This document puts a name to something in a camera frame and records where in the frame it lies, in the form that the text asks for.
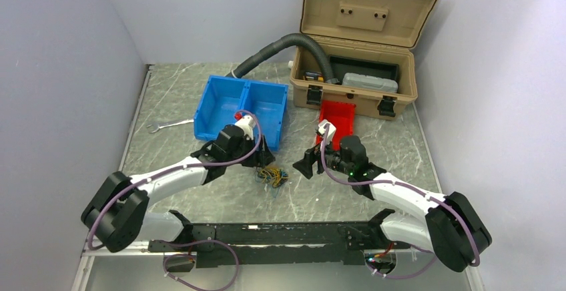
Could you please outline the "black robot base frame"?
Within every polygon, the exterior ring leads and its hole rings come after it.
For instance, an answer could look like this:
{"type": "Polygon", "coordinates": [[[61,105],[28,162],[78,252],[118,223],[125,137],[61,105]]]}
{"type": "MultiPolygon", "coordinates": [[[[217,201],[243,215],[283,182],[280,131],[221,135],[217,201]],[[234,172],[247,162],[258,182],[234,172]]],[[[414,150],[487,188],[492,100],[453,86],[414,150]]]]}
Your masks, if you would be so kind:
{"type": "Polygon", "coordinates": [[[378,231],[375,220],[362,222],[190,223],[175,240],[153,238],[152,253],[186,253],[197,268],[233,264],[310,264],[339,262],[363,265],[365,256],[408,250],[378,231]]]}

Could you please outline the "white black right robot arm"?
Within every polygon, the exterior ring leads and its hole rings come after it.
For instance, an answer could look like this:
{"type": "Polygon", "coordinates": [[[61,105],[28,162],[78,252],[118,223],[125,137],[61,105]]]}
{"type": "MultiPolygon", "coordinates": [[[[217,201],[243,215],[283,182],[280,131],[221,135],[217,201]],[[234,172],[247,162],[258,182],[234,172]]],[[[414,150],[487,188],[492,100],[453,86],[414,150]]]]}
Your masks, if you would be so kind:
{"type": "Polygon", "coordinates": [[[381,211],[367,231],[369,242],[377,248],[404,242],[432,252],[447,268],[462,272],[477,267],[481,253],[492,244],[487,227],[466,196],[459,192],[443,195],[398,179],[369,161],[356,135],[342,138],[337,150],[319,143],[292,166],[308,179],[314,174],[330,178],[336,172],[345,174],[344,185],[357,194],[394,206],[381,211]]]}

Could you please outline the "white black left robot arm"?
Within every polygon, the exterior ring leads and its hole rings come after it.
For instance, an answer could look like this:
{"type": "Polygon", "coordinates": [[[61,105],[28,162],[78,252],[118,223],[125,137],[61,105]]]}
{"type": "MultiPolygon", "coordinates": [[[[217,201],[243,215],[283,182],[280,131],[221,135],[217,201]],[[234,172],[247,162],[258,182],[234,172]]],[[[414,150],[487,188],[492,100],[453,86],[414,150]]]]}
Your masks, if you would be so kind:
{"type": "Polygon", "coordinates": [[[215,140],[175,164],[132,176],[114,172],[81,215],[89,229],[86,246],[114,253],[136,240],[158,240],[176,251],[185,250],[194,241],[192,223],[179,211],[151,213],[149,207],[218,179],[232,165],[259,168],[275,160],[264,135],[254,138],[242,127],[227,125],[215,140]]]}

